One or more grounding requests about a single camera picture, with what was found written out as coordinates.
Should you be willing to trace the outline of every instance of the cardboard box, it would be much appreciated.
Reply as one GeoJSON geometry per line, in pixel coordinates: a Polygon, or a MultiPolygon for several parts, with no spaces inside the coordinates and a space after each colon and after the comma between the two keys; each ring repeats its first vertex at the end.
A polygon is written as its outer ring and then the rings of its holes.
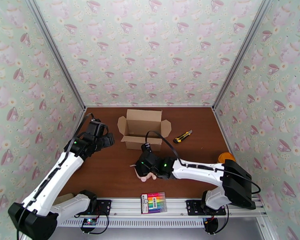
{"type": "MultiPolygon", "coordinates": [[[[161,121],[162,111],[127,110],[127,117],[118,119],[118,129],[123,135],[121,142],[126,143],[127,149],[141,150],[145,136],[149,130],[158,131],[164,138],[171,132],[171,122],[161,121]]],[[[153,151],[160,151],[162,139],[150,133],[148,143],[153,151]]]]}

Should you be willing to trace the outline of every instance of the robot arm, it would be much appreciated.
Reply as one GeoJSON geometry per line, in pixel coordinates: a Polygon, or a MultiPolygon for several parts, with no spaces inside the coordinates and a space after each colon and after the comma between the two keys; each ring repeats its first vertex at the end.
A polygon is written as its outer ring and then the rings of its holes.
{"type": "Polygon", "coordinates": [[[251,176],[236,162],[226,160],[224,164],[204,164],[177,157],[162,159],[152,152],[148,143],[141,149],[142,154],[135,164],[140,178],[152,173],[158,178],[192,179],[216,185],[216,189],[203,193],[201,207],[206,214],[213,214],[229,203],[251,210],[256,208],[252,201],[251,176]]]}
{"type": "Polygon", "coordinates": [[[95,210],[96,196],[85,190],[70,200],[52,205],[66,182],[86,158],[114,144],[112,133],[103,135],[104,129],[108,130],[108,127],[93,117],[87,132],[73,138],[66,145],[57,163],[39,186],[21,204],[13,203],[10,206],[8,214],[18,230],[33,240],[45,240],[65,220],[76,214],[95,210]]]}

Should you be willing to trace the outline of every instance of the brown table surface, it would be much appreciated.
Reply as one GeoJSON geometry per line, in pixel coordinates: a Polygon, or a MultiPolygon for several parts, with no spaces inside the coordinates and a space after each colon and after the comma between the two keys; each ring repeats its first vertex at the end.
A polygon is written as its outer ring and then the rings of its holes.
{"type": "MultiPolygon", "coordinates": [[[[184,160],[202,163],[216,163],[218,156],[228,149],[210,108],[142,108],[143,110],[162,110],[162,120],[168,119],[172,131],[168,141],[176,148],[184,160]],[[180,144],[172,140],[186,131],[193,130],[192,135],[180,144]]],[[[89,108],[96,118],[107,124],[114,134],[115,145],[95,152],[87,158],[82,167],[76,171],[60,195],[77,194],[81,190],[94,192],[98,197],[139,197],[141,193],[165,192],[170,198],[201,198],[205,190],[215,186],[205,182],[189,179],[182,180],[147,180],[141,182],[135,174],[134,164],[141,150],[127,150],[120,142],[117,122],[120,116],[126,116],[127,108],[89,108]]],[[[160,157],[173,156],[170,148],[162,142],[160,157]]]]}

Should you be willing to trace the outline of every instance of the orange object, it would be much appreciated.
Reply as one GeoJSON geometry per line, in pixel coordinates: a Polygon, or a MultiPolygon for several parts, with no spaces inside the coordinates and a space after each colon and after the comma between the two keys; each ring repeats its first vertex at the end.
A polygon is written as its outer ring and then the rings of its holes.
{"type": "Polygon", "coordinates": [[[233,156],[231,153],[229,153],[229,152],[224,152],[224,153],[222,153],[222,154],[219,156],[218,162],[219,162],[219,163],[225,163],[225,162],[226,162],[226,159],[236,161],[236,159],[234,158],[234,156],[233,156]]]}

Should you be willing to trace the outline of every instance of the wallpaper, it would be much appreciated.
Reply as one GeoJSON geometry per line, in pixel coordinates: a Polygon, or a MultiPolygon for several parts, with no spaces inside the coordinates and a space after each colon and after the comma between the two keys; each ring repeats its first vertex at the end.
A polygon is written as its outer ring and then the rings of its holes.
{"type": "Polygon", "coordinates": [[[300,0],[275,0],[217,107],[281,239],[300,239],[300,0]]]}
{"type": "Polygon", "coordinates": [[[211,106],[262,0],[36,0],[86,106],[211,106]]]}
{"type": "Polygon", "coordinates": [[[0,0],[0,239],[15,239],[8,207],[54,166],[81,108],[25,2],[0,0]]]}

